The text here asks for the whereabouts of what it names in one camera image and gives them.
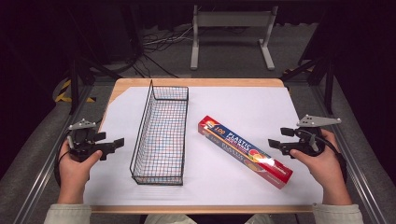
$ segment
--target black wire basket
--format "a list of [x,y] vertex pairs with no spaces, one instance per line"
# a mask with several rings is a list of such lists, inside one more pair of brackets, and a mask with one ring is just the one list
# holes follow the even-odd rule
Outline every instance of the black wire basket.
[[150,82],[130,166],[137,184],[183,185],[188,102],[188,87]]

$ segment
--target metal bracket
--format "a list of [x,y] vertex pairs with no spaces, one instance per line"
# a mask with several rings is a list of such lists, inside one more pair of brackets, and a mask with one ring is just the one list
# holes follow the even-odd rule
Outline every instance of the metal bracket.
[[85,128],[94,128],[96,127],[96,123],[95,122],[89,122],[85,119],[82,119],[81,121],[70,125],[68,127],[68,130],[72,131],[72,130],[77,130],[77,129],[85,129]]
[[328,119],[322,117],[315,117],[310,115],[305,115],[300,121],[297,122],[299,127],[321,127],[331,124],[341,123],[341,119]]

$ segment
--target white sleeve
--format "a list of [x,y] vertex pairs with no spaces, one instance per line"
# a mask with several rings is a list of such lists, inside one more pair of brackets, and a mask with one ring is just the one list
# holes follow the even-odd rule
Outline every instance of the white sleeve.
[[53,204],[44,224],[89,224],[91,207],[86,204]]
[[357,204],[327,205],[315,203],[313,212],[317,224],[355,224],[363,223],[361,210]]

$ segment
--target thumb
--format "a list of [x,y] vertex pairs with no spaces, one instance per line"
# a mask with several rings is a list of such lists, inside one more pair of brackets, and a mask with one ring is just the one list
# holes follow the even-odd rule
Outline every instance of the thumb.
[[310,156],[306,155],[305,153],[303,153],[302,151],[299,151],[297,149],[292,149],[290,151],[290,155],[293,156],[298,161],[305,164],[306,166],[308,165],[309,160],[311,159]]
[[92,155],[85,160],[83,163],[89,168],[91,169],[98,161],[99,159],[102,157],[102,150],[97,150],[94,153],[92,153]]

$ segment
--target red plastic wrap box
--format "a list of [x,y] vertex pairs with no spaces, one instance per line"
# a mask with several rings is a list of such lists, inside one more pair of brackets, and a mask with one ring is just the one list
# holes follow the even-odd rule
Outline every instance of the red plastic wrap box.
[[198,132],[279,189],[288,183],[293,173],[281,162],[209,116],[198,123]]

